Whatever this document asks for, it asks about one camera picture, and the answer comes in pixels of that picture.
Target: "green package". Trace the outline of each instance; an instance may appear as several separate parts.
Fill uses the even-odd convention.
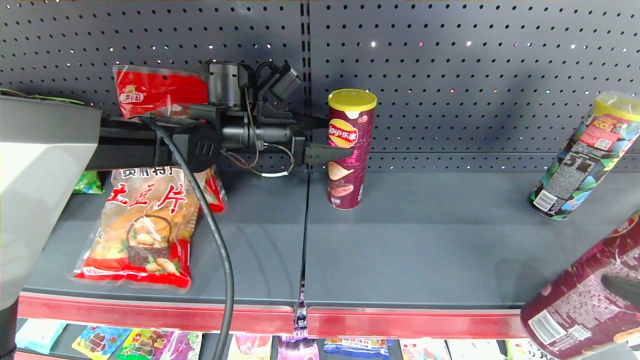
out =
[[[73,193],[103,193],[102,183],[97,171],[83,172],[74,187]]]

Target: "gray metal shelf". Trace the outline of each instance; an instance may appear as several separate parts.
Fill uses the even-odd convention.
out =
[[[640,206],[640,174],[611,174],[565,222],[526,201],[541,174],[369,172],[339,211],[311,180],[307,306],[518,308]]]
[[[307,175],[267,179],[233,172],[222,176],[229,206],[217,219],[234,266],[236,304],[293,307],[300,288]],[[184,294],[72,280],[107,197],[108,193],[72,195],[24,291],[109,300],[223,303],[224,276],[211,230],[204,223],[191,239],[193,282]]]

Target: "potato chips can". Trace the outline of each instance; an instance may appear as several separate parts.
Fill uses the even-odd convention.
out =
[[[341,89],[329,95],[329,145],[353,148],[352,156],[327,166],[329,202],[337,209],[353,209],[362,198],[377,103],[365,90]]]

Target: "tilted snack can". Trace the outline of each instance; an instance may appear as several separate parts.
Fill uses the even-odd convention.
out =
[[[603,275],[636,281],[640,211],[585,252],[520,311],[525,333],[556,359],[580,359],[640,338],[640,309],[610,292]]]
[[[378,98],[368,91],[341,89],[329,94],[329,145],[353,148],[353,155],[328,164],[328,196],[337,209],[360,203]]]
[[[604,92],[593,103],[529,196],[541,215],[564,220],[591,193],[640,135],[640,102]]]

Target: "yellow plastic lid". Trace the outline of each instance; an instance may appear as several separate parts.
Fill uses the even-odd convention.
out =
[[[593,103],[593,115],[611,114],[629,121],[640,121],[640,101],[621,92],[603,92]]]
[[[340,111],[361,112],[376,107],[378,98],[360,89],[340,89],[329,94],[329,106]]]

